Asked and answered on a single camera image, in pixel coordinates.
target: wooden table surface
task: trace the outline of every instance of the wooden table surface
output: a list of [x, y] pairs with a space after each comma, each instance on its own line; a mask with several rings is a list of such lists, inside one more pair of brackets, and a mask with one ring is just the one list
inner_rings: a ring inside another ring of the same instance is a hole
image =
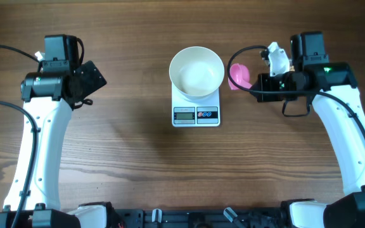
[[[278, 206], [281, 200], [343, 196], [336, 156], [319, 117], [285, 118], [282, 103], [259, 104], [221, 85], [222, 124], [171, 125], [169, 63], [205, 46], [226, 64], [237, 50], [324, 32], [331, 61], [347, 61], [365, 111], [365, 1], [118, 1], [0, 5], [0, 44], [28, 53], [44, 36], [80, 37], [108, 85], [75, 110], [60, 165], [63, 210], [93, 201], [116, 208]], [[268, 72], [258, 51], [238, 61], [253, 80]], [[22, 105], [20, 82], [34, 61], [0, 49], [0, 100]], [[304, 111], [304, 104], [294, 105]], [[13, 180], [23, 116], [0, 106], [0, 211]]]

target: kitchen scale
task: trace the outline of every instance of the kitchen scale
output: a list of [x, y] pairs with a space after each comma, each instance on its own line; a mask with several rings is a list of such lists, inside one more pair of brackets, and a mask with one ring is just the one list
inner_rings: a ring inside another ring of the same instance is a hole
[[171, 120], [174, 127], [217, 127], [221, 124], [219, 89], [198, 99], [189, 99], [171, 85]]

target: scale control panel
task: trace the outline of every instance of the scale control panel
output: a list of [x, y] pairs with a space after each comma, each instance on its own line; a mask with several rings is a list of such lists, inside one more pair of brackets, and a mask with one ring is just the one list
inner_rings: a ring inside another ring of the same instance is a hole
[[218, 107], [175, 107], [174, 124], [218, 124]]

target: wood grain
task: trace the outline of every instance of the wood grain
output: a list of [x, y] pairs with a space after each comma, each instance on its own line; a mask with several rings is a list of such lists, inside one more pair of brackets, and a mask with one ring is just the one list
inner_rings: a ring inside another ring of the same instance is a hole
[[[221, 86], [222, 125], [170, 122], [172, 57], [205, 46], [227, 63], [240, 48], [322, 30], [331, 61], [347, 61], [365, 110], [365, 1], [124, 1], [0, 5], [0, 44], [28, 53], [49, 34], [80, 37], [108, 85], [73, 112], [60, 170], [62, 208], [112, 201], [117, 208], [277, 206], [281, 200], [343, 196], [319, 117], [285, 118], [281, 103], [258, 104]], [[258, 53], [238, 61], [252, 77]], [[22, 105], [20, 82], [36, 64], [0, 50], [0, 100]], [[304, 103], [293, 105], [303, 111]], [[22, 116], [0, 107], [0, 210], [15, 173]]]

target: white bowl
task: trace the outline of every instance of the white bowl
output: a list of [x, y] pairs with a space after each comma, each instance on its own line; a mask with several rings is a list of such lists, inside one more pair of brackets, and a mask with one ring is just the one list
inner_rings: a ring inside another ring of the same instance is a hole
[[170, 63], [170, 80], [190, 99], [198, 99], [216, 91], [222, 84], [225, 68], [222, 60], [205, 47], [187, 47]]

